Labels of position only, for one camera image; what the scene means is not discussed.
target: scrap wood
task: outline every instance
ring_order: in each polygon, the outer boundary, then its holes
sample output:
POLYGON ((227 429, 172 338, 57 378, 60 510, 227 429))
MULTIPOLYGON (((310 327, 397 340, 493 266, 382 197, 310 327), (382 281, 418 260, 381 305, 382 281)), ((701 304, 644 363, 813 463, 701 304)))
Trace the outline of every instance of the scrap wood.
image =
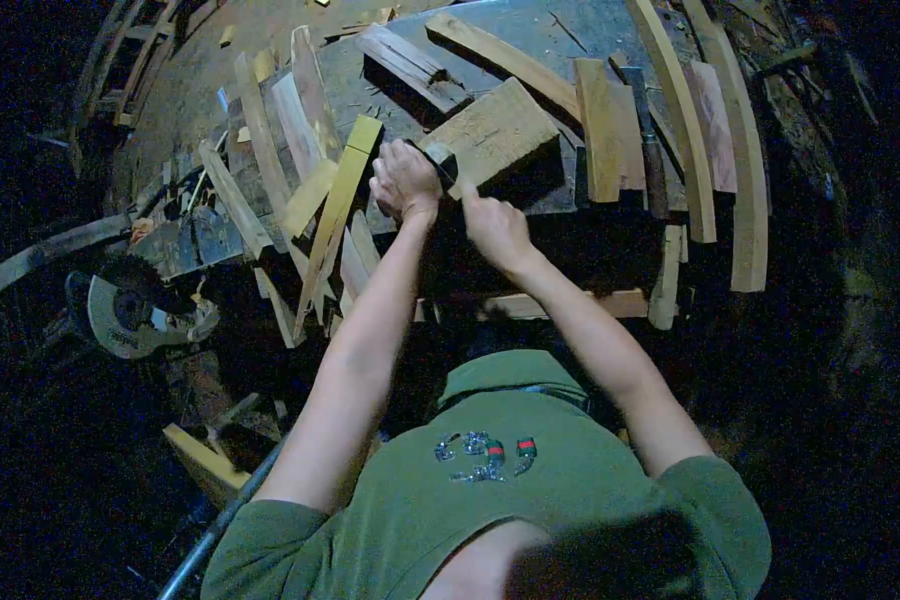
POLYGON ((370 158, 369 153, 363 149, 368 148, 367 140, 379 138, 382 128, 383 123, 380 121, 360 115, 350 132, 350 139, 358 147, 351 146, 348 140, 336 169, 333 185, 327 195, 323 214, 316 227, 307 275, 303 280, 300 302, 296 309, 296 326, 293 330, 293 337, 297 337, 300 330, 303 329, 304 316, 310 308, 321 275, 325 273, 324 263, 329 260, 332 266, 332 261, 336 259, 350 207, 353 204, 353 197, 370 158))

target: wooden board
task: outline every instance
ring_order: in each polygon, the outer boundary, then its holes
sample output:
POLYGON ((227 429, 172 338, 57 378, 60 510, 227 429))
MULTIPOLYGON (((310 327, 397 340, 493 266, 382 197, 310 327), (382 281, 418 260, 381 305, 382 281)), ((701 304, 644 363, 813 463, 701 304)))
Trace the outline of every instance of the wooden board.
POLYGON ((316 163, 310 174, 303 179, 300 187, 293 192, 281 220, 281 227, 291 237, 299 237, 300 234, 303 234, 307 224, 324 203, 324 198, 330 191, 330 186, 333 186, 336 175, 337 163, 329 158, 323 158, 316 163))
POLYGON ((733 205, 730 289, 735 292, 760 292, 767 281, 769 225, 763 152, 754 108, 727 33, 710 20, 700 0, 685 0, 683 7, 699 40, 703 57, 717 72, 733 140, 737 197, 733 205))
MULTIPOLYGON (((364 138, 366 130, 376 130, 378 133, 383 128, 383 123, 371 117, 360 115, 353 126, 351 136, 364 138)), ((333 185, 327 194, 326 205, 323 214, 313 235, 313 244, 310 250, 310 260, 307 266, 307 276, 303 279, 303 287, 300 291, 300 302, 297 305, 296 327, 293 337, 300 335, 303 328, 303 320, 310 308, 314 291, 322 280, 324 262, 336 258, 336 253, 343 238, 343 229, 347 224, 350 207, 353 204, 357 186, 367 168, 370 156, 363 150, 347 146, 343 150, 339 166, 336 169, 333 185)))
POLYGON ((292 196, 287 176, 283 173, 280 158, 276 153, 274 136, 264 108, 264 99, 260 95, 260 85, 252 73, 250 59, 241 52, 233 63, 237 74, 237 88, 240 90, 240 101, 246 126, 250 128, 250 143, 253 145, 253 156, 260 168, 266 196, 269 198, 273 214, 282 214, 287 209, 292 196))
POLYGON ((296 348, 306 340, 306 336, 301 332, 298 337, 294 337, 294 325, 296 323, 294 311, 284 301, 274 282, 263 269, 254 267, 253 275, 256 277, 257 282, 263 284, 264 290, 266 290, 266 297, 269 298, 270 303, 273 305, 273 314, 276 317, 276 325, 280 329, 280 337, 283 338, 283 345, 287 348, 296 348))
POLYGON ((576 58, 576 102, 586 142, 586 189, 595 203, 620 200, 622 144, 617 133, 611 99, 611 82, 604 62, 597 58, 576 58))
POLYGON ((670 330, 674 326, 677 311, 677 284, 681 270, 681 237, 678 224, 668 224, 663 234, 663 264, 649 296, 647 318, 658 330, 670 330))
POLYGON ((0 263, 0 292, 27 273, 88 246, 130 233, 131 220, 124 213, 88 222, 56 234, 12 255, 0 263))
POLYGON ((647 176, 643 162, 643 139, 640 122, 636 116, 634 89, 616 81, 610 82, 610 102, 613 120, 620 140, 617 169, 620 171, 621 189, 647 189, 647 176))
POLYGON ((324 76, 310 40, 310 28, 306 25, 297 27, 290 34, 290 64, 300 105, 313 130, 320 158, 340 162, 344 147, 337 137, 330 101, 324 91, 324 76))
POLYGON ((625 4, 647 48, 670 111, 676 143, 683 158, 691 239, 702 243, 716 242, 717 224, 713 211, 707 149, 684 71, 650 0, 625 0, 625 4))
POLYGON ((691 60, 683 68, 696 118, 703 131, 703 146, 710 162, 710 183, 714 191, 737 192, 737 171, 733 165, 733 140, 727 108, 720 91, 717 71, 712 65, 691 60))
MULTIPOLYGON (((480 186, 560 135, 553 121, 516 78, 451 117, 424 137, 420 148, 438 142, 456 156, 461 176, 480 186)), ((462 197, 461 186, 448 190, 462 197)))
POLYGON ((382 25, 371 23, 357 37, 357 47, 443 114, 456 113, 473 101, 461 85, 449 80, 443 65, 382 25))
POLYGON ((226 456, 217 454, 173 423, 164 428, 163 435, 193 481, 220 510, 237 498, 240 488, 251 478, 251 474, 237 470, 226 456))
POLYGON ((426 27, 428 32, 459 44, 504 69, 580 121, 580 105, 573 85, 514 46, 447 12, 432 16, 426 27))
POLYGON ((233 175, 227 170, 220 155, 213 149, 210 140, 200 140, 199 152, 207 177, 213 182, 216 196, 223 202, 226 213, 230 216, 233 224, 237 226, 243 243, 250 250, 253 258, 260 258, 267 246, 274 245, 274 240, 267 234, 264 226, 260 224, 257 216, 253 213, 253 209, 247 204, 243 192, 237 187, 233 175))

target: metal rod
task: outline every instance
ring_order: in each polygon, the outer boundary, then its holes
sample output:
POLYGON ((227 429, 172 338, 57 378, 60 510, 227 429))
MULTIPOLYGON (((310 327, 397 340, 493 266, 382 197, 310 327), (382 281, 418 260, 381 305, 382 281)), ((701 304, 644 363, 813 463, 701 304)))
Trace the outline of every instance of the metal rod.
MULTIPOLYGON (((230 133, 229 129, 223 130, 223 135, 216 140, 216 146, 214 146, 214 152, 219 152, 220 147, 224 145, 224 140, 227 139, 227 134, 230 133)), ((193 188, 193 195, 190 198, 190 202, 187 204, 187 209, 183 211, 183 214, 187 214, 194 207, 194 203, 197 201, 197 198, 201 195, 201 186, 204 185, 204 180, 207 177, 206 168, 203 169, 203 172, 200 173, 200 178, 196 180, 196 187, 193 188)))
POLYGON ((172 600, 177 597, 177 594, 183 587, 183 583, 190 577, 194 570, 204 563, 206 558, 217 546, 220 537, 227 531, 233 518, 237 516, 237 511, 247 504, 247 502, 253 498, 253 495, 257 493, 257 490, 260 489, 260 485, 270 473, 271 468, 276 462, 276 457, 280 454, 280 450, 283 449, 283 443, 286 440, 287 438, 284 437, 280 440, 280 443, 276 444, 276 447, 273 450, 270 450, 270 453, 264 458, 264 462, 261 462, 260 466, 257 466, 257 469, 253 471, 250 478, 246 480, 246 483, 244 483, 243 487, 240 488, 240 491, 237 492, 237 497, 227 504, 226 508, 220 511, 216 516, 216 520, 210 525, 210 528, 207 529, 206 533, 203 534, 203 537, 201 537, 190 549, 187 558, 183 558, 183 562, 180 563, 180 566, 177 567, 170 576, 167 584, 163 587, 163 591, 157 596, 157 600, 172 600))

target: wooden beam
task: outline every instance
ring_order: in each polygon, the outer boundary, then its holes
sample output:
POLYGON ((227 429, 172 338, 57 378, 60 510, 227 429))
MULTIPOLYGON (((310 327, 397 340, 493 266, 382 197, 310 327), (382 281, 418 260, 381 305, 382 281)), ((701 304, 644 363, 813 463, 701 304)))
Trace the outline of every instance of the wooden beam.
MULTIPOLYGON (((426 150, 435 142, 443 144, 456 156, 459 172, 480 186, 559 136, 553 121, 520 81, 509 78, 418 145, 426 150)), ((459 200, 461 186, 454 185, 448 193, 459 200)))
MULTIPOLYGON (((350 135, 351 137, 364 139, 369 135, 369 131, 375 130, 377 133, 373 135, 373 138, 377 138, 382 127, 383 123, 380 121, 366 115, 360 115, 357 117, 357 122, 354 124, 350 135)), ((332 266, 332 261, 336 258, 340 240, 343 238, 343 230, 347 224, 350 207, 353 204, 353 197, 367 168, 369 158, 368 153, 363 150, 350 146, 343 150, 339 166, 336 169, 336 177, 334 177, 330 193, 327 195, 326 205, 323 208, 323 214, 316 227, 316 234, 313 235, 307 276, 303 279, 300 302, 296 309, 296 327, 293 330, 294 338, 300 334, 300 330, 303 328, 304 317, 310 308, 310 303, 313 299, 314 291, 321 280, 321 275, 324 273, 324 262, 329 259, 332 266)))
POLYGON ((427 31, 459 44, 499 66, 527 87, 549 98, 576 121, 581 120, 580 105, 573 85, 504 40, 447 12, 430 17, 426 27, 427 31))
POLYGON ((336 175, 337 163, 329 158, 323 158, 293 192, 281 220, 281 227, 291 237, 300 237, 303 234, 307 224, 317 214, 317 209, 324 203, 336 175))
POLYGON ((677 311, 677 284, 681 270, 681 237, 678 224, 668 224, 663 234, 663 264, 649 295, 647 318, 658 330, 670 330, 674 326, 677 311))
POLYGON ((356 42, 363 54, 416 90, 441 113, 454 114, 473 102, 473 97, 450 78, 443 65, 386 27, 370 23, 356 42))
POLYGON ((306 25, 297 27, 290 34, 290 65, 300 105, 313 130, 320 158, 340 162, 344 147, 337 137, 330 101, 324 90, 324 76, 310 40, 310 27, 306 25))
POLYGON ((733 205, 733 267, 730 289, 760 292, 767 282, 768 214, 763 152, 747 82, 727 32, 710 20, 700 0, 685 0, 703 57, 717 72, 733 140, 737 197, 733 205))
POLYGON ((595 203, 620 200, 620 173, 617 162, 622 144, 613 113, 611 82, 604 62, 598 58, 576 58, 576 102, 586 142, 586 189, 595 203))
POLYGON ((246 54, 241 52, 233 66, 237 74, 237 88, 240 90, 246 126, 250 128, 253 155, 257 159, 257 166, 260 167, 260 179, 263 180, 273 214, 279 215, 287 209, 292 194, 276 153, 264 99, 260 95, 260 85, 253 76, 251 62, 246 54))
POLYGON ((87 222, 56 234, 12 255, 0 263, 0 293, 27 273, 88 246, 130 233, 131 220, 124 213, 87 222))
POLYGON ((240 237, 249 248, 253 258, 260 258, 267 246, 273 246, 274 240, 264 230, 253 209, 244 198, 243 192, 237 187, 233 175, 227 169, 220 155, 213 149, 210 140, 200 140, 200 158, 203 160, 203 168, 207 176, 213 182, 216 195, 226 207, 226 213, 230 220, 237 226, 240 237))
POLYGON ((737 192, 737 170, 733 165, 733 140, 727 108, 712 65, 691 60, 683 74, 693 98, 696 118, 703 131, 703 146, 710 162, 710 183, 716 192, 737 192))
POLYGON ((676 143, 683 157, 684 186, 690 210, 690 237, 695 242, 716 242, 717 224, 713 211, 707 149, 704 147, 704 136, 684 71, 650 0, 625 0, 625 4, 644 46, 647 47, 656 78, 660 81, 676 133, 676 143))
POLYGON ((214 452, 173 423, 164 428, 163 435, 193 481, 220 510, 237 498, 240 488, 251 478, 251 474, 237 470, 226 456, 214 452))

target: concrete floor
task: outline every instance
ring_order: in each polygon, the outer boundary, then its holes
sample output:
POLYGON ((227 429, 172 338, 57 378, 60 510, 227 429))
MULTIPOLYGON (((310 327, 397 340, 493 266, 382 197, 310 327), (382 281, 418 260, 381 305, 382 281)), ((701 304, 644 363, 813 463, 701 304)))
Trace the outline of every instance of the concrete floor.
MULTIPOLYGON (((310 25, 313 43, 319 46, 324 36, 360 22, 367 11, 398 6, 398 15, 407 16, 448 4, 449 0, 400 0, 399 4, 396 0, 332 0, 324 7, 312 0, 230 0, 200 23, 164 62, 133 138, 114 154, 115 204, 125 207, 131 201, 132 178, 142 189, 174 153, 196 154, 200 141, 227 122, 217 90, 226 90, 231 100, 237 97, 233 62, 241 52, 254 57, 300 25, 310 25), (220 37, 228 25, 235 25, 233 41, 221 48, 220 37)), ((321 67, 324 72, 333 69, 332 64, 321 67)))

